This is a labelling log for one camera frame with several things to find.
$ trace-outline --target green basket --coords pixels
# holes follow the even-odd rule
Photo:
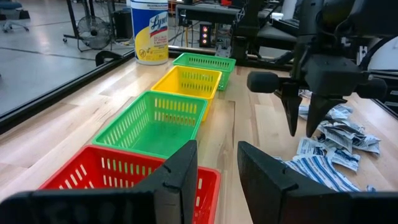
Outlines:
[[[173,61],[173,65],[204,68],[222,72],[218,90],[225,90],[229,76],[235,67],[235,59],[200,54],[184,53]]]
[[[104,128],[93,144],[167,159],[195,139],[207,101],[147,91]]]

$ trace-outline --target chair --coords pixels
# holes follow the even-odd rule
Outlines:
[[[3,32],[8,32],[12,29],[12,25],[23,27],[26,31],[29,29],[17,22],[19,19],[19,11],[17,9],[22,8],[22,4],[19,2],[10,2],[10,0],[0,0],[0,14],[6,16],[6,23],[3,25]]]

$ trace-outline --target yellow label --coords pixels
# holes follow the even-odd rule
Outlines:
[[[139,60],[157,61],[169,57],[167,30],[158,34],[150,33],[150,27],[136,35],[136,51]]]

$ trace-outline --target red basket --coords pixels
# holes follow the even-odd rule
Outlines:
[[[132,187],[164,161],[142,154],[85,146],[39,189]],[[220,179],[218,171],[198,167],[193,223],[214,223]]]
[[[232,0],[221,0],[222,6],[230,6],[232,5]]]

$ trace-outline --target lysol logo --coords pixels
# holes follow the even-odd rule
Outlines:
[[[149,19],[150,37],[167,30],[167,12],[159,13]]]

